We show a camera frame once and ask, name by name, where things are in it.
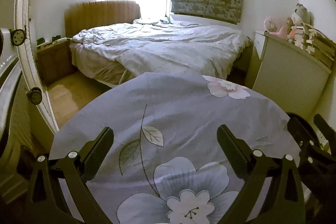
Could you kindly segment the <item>white dresser cabinet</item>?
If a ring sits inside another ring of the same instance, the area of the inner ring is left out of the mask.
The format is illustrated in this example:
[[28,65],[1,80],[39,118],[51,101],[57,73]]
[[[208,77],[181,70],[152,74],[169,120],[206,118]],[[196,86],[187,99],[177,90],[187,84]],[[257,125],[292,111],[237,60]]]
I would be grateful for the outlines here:
[[331,70],[307,51],[266,31],[255,31],[245,86],[285,112],[308,119]]

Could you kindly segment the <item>stack of books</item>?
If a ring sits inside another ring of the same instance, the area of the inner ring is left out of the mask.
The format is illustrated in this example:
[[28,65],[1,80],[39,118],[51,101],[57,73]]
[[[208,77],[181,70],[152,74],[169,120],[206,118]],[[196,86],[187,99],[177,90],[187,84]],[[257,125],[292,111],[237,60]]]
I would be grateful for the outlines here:
[[308,24],[298,26],[294,30],[294,44],[309,53],[327,68],[331,69],[335,62],[335,42],[321,31]]

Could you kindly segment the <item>floral grey tablecloth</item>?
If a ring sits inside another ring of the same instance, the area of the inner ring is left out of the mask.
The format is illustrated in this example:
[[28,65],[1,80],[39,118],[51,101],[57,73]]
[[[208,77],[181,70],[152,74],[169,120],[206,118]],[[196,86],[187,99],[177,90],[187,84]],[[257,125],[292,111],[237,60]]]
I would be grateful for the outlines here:
[[81,109],[55,135],[50,157],[80,150],[109,127],[113,145],[87,185],[113,223],[217,223],[244,184],[218,127],[299,162],[288,120],[269,98],[226,80],[144,73]]

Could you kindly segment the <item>grey plush toy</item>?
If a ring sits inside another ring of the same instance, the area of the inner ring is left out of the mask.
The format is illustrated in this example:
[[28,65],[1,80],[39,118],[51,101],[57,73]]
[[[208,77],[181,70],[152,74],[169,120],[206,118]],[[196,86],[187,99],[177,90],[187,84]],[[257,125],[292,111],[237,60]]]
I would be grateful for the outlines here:
[[295,26],[313,25],[313,15],[301,3],[296,4],[291,20]]

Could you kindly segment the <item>wooden bedside table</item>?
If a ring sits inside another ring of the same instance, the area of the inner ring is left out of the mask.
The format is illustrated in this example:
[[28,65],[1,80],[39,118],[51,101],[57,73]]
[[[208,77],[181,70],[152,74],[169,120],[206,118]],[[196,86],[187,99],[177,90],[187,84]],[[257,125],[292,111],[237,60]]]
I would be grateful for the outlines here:
[[42,83],[46,86],[75,73],[76,67],[72,64],[70,41],[62,38],[37,50],[35,61]]

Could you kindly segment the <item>pink plush toy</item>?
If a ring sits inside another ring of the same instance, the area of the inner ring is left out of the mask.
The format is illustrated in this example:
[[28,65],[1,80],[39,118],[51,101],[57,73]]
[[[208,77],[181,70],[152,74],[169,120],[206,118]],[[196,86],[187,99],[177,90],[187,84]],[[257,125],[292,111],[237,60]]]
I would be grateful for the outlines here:
[[264,20],[264,29],[271,35],[277,36],[285,40],[293,40],[297,28],[292,18],[287,18],[286,25],[280,26],[280,23],[277,19],[268,16]]

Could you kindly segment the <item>bed with white duvet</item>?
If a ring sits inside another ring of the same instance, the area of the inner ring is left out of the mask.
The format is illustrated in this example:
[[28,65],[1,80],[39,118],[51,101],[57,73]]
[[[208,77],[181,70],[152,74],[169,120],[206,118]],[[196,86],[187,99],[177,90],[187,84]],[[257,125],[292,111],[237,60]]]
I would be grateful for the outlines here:
[[226,79],[252,45],[234,28],[141,20],[81,30],[70,41],[72,64],[91,79],[116,86],[146,72]]

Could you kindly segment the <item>brown padded headboard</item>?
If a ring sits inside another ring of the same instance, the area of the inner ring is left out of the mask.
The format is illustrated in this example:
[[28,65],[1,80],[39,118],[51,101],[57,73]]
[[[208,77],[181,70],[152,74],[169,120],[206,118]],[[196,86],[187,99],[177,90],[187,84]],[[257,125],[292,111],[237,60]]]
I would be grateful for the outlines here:
[[133,23],[141,17],[139,4],[126,0],[98,0],[78,2],[64,12],[66,37],[82,30],[116,23]]

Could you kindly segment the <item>white door frame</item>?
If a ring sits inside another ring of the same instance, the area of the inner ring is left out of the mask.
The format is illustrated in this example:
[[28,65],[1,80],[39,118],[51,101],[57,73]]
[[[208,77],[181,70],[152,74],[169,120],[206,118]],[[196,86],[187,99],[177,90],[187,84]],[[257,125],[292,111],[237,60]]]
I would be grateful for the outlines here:
[[56,133],[59,127],[52,111],[48,91],[41,81],[35,62],[36,49],[33,47],[35,28],[30,20],[30,0],[14,0],[14,27],[23,29],[27,35],[25,42],[17,47],[27,87],[41,89],[42,102],[38,104],[37,108],[51,131]]

